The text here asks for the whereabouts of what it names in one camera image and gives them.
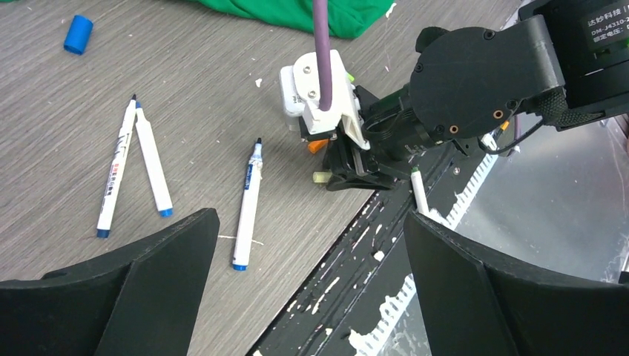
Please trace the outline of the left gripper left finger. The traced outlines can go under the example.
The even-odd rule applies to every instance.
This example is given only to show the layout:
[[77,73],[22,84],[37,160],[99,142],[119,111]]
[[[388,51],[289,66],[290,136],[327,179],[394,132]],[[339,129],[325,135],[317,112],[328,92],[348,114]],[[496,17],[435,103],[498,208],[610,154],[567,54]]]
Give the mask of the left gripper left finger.
[[1,283],[3,355],[186,355],[220,221],[203,208],[98,257]]

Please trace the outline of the yellow pen cap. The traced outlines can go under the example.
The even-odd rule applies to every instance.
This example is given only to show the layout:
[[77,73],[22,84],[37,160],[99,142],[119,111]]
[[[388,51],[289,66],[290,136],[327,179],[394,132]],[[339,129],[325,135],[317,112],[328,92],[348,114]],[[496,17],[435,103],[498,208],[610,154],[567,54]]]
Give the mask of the yellow pen cap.
[[316,184],[327,184],[332,178],[330,171],[315,171],[312,174],[312,181]]

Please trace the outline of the blue pen cap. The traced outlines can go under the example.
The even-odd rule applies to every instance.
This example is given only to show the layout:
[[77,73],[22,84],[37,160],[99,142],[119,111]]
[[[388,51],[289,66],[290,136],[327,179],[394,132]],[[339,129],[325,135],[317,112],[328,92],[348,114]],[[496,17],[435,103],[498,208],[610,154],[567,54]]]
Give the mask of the blue pen cap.
[[93,22],[81,15],[75,15],[68,28],[63,48],[76,55],[82,55],[90,40],[93,30]]

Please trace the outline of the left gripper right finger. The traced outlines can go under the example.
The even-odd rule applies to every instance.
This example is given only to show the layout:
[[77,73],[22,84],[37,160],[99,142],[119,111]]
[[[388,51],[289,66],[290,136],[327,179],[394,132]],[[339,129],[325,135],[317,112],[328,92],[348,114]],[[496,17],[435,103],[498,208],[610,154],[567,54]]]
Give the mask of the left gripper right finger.
[[628,286],[514,258],[420,214],[404,238],[434,355],[626,355]]

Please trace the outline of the white marker green tip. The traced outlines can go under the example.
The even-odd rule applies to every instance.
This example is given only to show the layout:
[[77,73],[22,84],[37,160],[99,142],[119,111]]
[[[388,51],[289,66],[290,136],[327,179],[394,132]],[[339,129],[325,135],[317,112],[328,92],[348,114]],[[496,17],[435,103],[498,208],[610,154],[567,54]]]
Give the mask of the white marker green tip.
[[430,209],[427,203],[423,177],[418,167],[412,168],[410,182],[412,185],[412,191],[414,194],[418,213],[428,216]]

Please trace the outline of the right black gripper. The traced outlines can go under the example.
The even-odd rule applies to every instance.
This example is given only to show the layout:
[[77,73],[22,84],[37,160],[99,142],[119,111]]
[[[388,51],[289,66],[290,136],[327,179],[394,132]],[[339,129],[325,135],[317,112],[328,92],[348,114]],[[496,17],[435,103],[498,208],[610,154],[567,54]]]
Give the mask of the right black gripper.
[[396,185],[395,178],[382,172],[391,159],[383,153],[380,144],[390,137],[393,110],[383,109],[378,97],[361,85],[355,87],[353,94],[358,101],[359,117],[367,123],[366,130],[359,124],[359,131],[366,133],[368,139],[374,139],[376,148],[359,148],[343,125],[337,128],[337,138],[328,144],[323,157],[323,168],[332,172],[326,189],[391,190]]

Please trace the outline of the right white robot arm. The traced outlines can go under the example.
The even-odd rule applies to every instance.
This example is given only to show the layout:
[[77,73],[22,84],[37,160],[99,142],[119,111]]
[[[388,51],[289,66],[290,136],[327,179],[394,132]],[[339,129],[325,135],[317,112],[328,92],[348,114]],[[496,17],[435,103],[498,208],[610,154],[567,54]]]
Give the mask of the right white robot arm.
[[520,113],[565,131],[628,112],[628,3],[532,1],[503,30],[424,28],[409,81],[384,98],[355,88],[369,148],[341,129],[329,191],[389,190],[410,161],[452,142],[463,154]]

